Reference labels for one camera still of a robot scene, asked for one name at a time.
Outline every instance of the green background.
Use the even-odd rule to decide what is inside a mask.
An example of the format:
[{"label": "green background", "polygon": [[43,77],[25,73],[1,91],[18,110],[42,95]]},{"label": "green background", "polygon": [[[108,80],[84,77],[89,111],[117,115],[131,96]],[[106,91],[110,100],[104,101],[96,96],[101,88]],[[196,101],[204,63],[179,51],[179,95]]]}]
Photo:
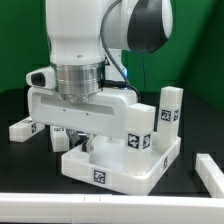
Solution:
[{"label": "green background", "polygon": [[[171,0],[174,29],[156,53],[123,52],[132,85],[157,92],[183,87],[224,112],[224,1]],[[0,0],[0,92],[26,86],[49,64],[44,0]]]}]

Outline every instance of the cable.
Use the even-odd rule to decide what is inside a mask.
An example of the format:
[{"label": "cable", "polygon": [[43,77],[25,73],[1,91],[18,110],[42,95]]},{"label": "cable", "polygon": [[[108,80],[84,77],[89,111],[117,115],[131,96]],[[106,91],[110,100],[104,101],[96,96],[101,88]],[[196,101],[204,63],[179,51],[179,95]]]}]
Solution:
[{"label": "cable", "polygon": [[145,63],[144,63],[144,58],[143,58],[143,54],[142,53],[141,53],[141,59],[142,59],[142,69],[143,69],[143,78],[144,78],[144,89],[145,89],[145,92],[147,92],[146,70],[145,70]]},{"label": "cable", "polygon": [[126,82],[124,81],[114,81],[114,80],[105,80],[105,79],[102,79],[101,80],[101,86],[102,87],[108,87],[108,88],[120,88],[120,89],[125,89],[125,88],[129,88],[133,91],[135,91],[137,97],[138,97],[138,102],[140,102],[140,95],[139,95],[139,92],[138,90],[134,87],[134,86],[131,86],[131,85],[127,85]]},{"label": "cable", "polygon": [[121,3],[122,0],[117,0],[115,1],[113,4],[110,5],[110,7],[107,9],[104,17],[103,17],[103,20],[102,20],[102,23],[101,23],[101,28],[100,28],[100,37],[101,37],[101,41],[102,41],[102,45],[103,45],[103,48],[108,56],[108,58],[111,60],[111,62],[113,63],[113,65],[115,66],[115,68],[118,70],[118,72],[121,74],[121,76],[123,77],[124,81],[125,81],[125,84],[126,84],[126,87],[128,89],[132,89],[135,91],[136,95],[137,95],[137,98],[138,98],[138,102],[140,102],[140,94],[138,92],[138,90],[131,86],[130,85],[130,82],[128,80],[128,78],[126,77],[125,73],[123,72],[123,70],[120,68],[120,66],[117,64],[117,62],[114,60],[112,54],[110,53],[108,47],[107,47],[107,44],[106,44],[106,40],[105,40],[105,27],[106,27],[106,23],[107,23],[107,19],[109,17],[109,14],[111,13],[111,11],[113,10],[113,8],[115,8],[116,5],[118,5],[119,3]]}]

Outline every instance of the white block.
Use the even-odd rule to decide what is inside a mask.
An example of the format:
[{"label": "white block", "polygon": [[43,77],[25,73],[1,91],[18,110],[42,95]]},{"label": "white block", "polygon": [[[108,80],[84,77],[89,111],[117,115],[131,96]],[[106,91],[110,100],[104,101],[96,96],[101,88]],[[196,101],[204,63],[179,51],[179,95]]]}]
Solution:
[{"label": "white block", "polygon": [[134,104],[127,108],[124,170],[142,176],[150,169],[155,107]]},{"label": "white block", "polygon": [[208,154],[197,154],[196,171],[213,198],[224,198],[224,175]]},{"label": "white block", "polygon": [[69,138],[65,128],[51,126],[50,135],[54,152],[69,151]]},{"label": "white block", "polygon": [[24,142],[45,128],[44,124],[35,123],[28,117],[9,127],[10,141]]},{"label": "white block", "polygon": [[165,87],[161,90],[157,126],[157,150],[164,153],[175,141],[179,129],[183,89]]}]

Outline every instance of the white platform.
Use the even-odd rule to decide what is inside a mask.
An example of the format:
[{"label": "white platform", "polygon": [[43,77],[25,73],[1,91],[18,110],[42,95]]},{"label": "white platform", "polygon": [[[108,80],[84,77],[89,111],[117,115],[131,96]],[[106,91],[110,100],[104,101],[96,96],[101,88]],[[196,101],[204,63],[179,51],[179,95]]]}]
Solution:
[{"label": "white platform", "polygon": [[3,223],[223,224],[223,211],[223,199],[0,194]]},{"label": "white platform", "polygon": [[181,139],[161,154],[153,147],[151,168],[144,176],[133,176],[123,171],[124,141],[98,136],[97,150],[81,151],[81,146],[62,155],[62,173],[74,179],[130,195],[148,195],[180,150]]}]

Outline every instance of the black table surface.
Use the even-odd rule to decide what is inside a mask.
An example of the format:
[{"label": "black table surface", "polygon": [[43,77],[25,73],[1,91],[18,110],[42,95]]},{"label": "black table surface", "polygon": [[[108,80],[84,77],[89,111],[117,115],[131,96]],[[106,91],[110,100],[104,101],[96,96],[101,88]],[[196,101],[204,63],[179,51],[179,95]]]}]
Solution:
[{"label": "black table surface", "polygon": [[[145,104],[158,107],[159,93],[143,94]],[[27,90],[0,94],[0,192],[113,194],[61,174],[61,155],[51,146],[49,127],[24,143],[9,141],[9,126],[28,117]],[[210,197],[195,171],[197,153],[209,153],[224,168],[224,114],[191,94],[184,94],[178,158],[149,195]]]}]

